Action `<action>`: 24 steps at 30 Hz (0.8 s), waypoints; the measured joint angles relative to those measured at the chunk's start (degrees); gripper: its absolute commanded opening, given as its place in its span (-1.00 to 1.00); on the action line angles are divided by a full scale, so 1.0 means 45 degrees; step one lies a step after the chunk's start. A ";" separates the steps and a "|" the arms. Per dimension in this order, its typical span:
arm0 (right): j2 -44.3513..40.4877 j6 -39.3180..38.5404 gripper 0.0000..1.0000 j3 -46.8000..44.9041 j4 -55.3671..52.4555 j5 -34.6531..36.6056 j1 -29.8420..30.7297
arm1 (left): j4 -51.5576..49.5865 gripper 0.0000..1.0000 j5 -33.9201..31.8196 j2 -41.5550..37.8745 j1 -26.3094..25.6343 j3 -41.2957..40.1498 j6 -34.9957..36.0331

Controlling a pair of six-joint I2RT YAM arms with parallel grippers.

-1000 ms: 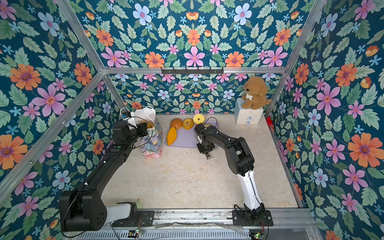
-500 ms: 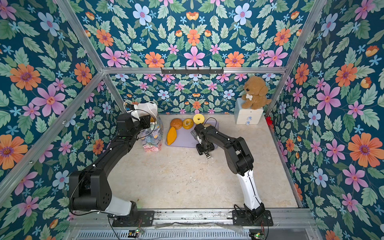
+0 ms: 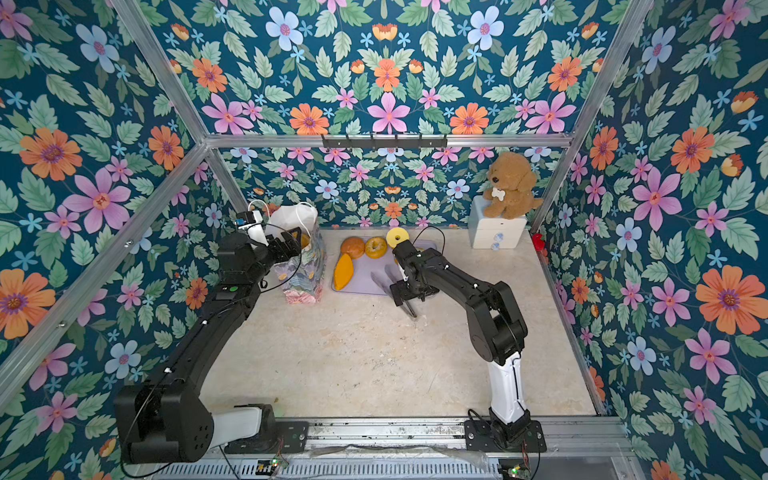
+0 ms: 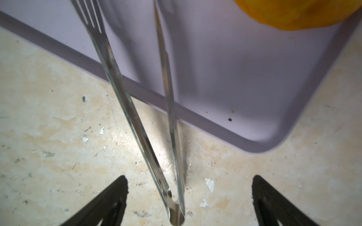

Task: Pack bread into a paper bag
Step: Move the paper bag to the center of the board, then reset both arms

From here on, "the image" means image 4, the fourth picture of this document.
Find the metal slotted tongs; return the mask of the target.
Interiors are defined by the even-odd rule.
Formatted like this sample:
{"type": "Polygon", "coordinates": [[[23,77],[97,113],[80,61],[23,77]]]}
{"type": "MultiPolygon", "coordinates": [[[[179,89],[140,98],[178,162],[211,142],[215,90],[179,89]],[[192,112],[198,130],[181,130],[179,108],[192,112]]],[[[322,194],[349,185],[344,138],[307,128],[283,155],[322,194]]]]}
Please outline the metal slotted tongs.
{"type": "Polygon", "coordinates": [[[170,140],[172,143],[173,160],[175,166],[176,182],[179,200],[173,200],[171,189],[159,165],[156,154],[152,148],[150,140],[146,134],[139,114],[126,89],[123,75],[121,74],[112,48],[110,46],[99,4],[97,1],[71,1],[78,17],[85,26],[87,33],[98,54],[102,67],[107,75],[109,82],[118,98],[122,110],[128,120],[132,133],[141,150],[147,167],[152,175],[154,183],[162,198],[170,223],[173,226],[181,226],[185,222],[185,176],[183,170],[182,152],[180,149],[180,140],[178,136],[177,117],[175,113],[175,103],[173,95],[172,77],[168,53],[165,47],[162,26],[159,18],[156,3],[154,6],[156,33],[159,47],[159,56],[166,97],[166,107],[169,121],[170,140]]]}

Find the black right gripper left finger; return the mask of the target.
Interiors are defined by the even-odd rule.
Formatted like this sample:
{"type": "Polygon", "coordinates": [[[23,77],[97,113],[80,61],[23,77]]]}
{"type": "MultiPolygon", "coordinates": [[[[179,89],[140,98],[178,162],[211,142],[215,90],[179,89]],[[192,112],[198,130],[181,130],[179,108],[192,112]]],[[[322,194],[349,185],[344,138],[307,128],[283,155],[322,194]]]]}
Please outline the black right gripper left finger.
{"type": "Polygon", "coordinates": [[[127,195],[128,181],[121,175],[62,225],[119,226],[125,214],[127,195]]]}

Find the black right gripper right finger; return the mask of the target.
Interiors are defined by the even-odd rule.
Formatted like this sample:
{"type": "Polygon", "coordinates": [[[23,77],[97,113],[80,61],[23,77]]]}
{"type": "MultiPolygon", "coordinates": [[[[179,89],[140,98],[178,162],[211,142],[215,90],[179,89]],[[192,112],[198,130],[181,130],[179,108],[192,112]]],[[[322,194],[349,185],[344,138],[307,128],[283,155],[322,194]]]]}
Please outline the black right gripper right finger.
{"type": "Polygon", "coordinates": [[[318,225],[259,175],[253,178],[252,197],[260,226],[318,225]]]}

